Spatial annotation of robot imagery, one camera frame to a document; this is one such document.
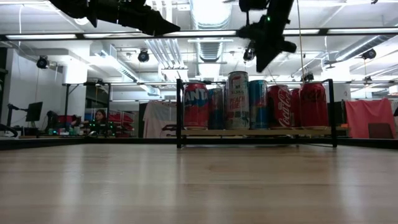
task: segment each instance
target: red soda can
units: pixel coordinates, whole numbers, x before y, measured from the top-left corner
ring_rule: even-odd
[[[291,124],[292,128],[299,128],[301,127],[301,115],[300,115],[300,89],[296,88],[293,89],[291,92],[292,94],[292,117],[291,117]]]
[[[204,83],[188,83],[184,89],[184,127],[205,130],[209,121],[208,90]]]
[[[291,95],[287,85],[268,87],[269,123],[273,129],[290,128]]]
[[[306,128],[328,126],[326,91],[320,82],[306,83],[300,89],[301,125]]]

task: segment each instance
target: white t-shirt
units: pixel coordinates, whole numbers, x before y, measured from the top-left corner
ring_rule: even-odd
[[[177,124],[177,105],[150,101],[145,109],[144,138],[167,138],[167,135],[175,136],[175,131],[162,131],[168,124]]]

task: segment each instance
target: wooden shelf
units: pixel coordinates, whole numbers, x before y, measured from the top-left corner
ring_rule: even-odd
[[[271,135],[327,135],[331,134],[330,128],[324,130],[310,129],[278,129],[278,130],[182,130],[181,135],[186,136],[271,136]]]

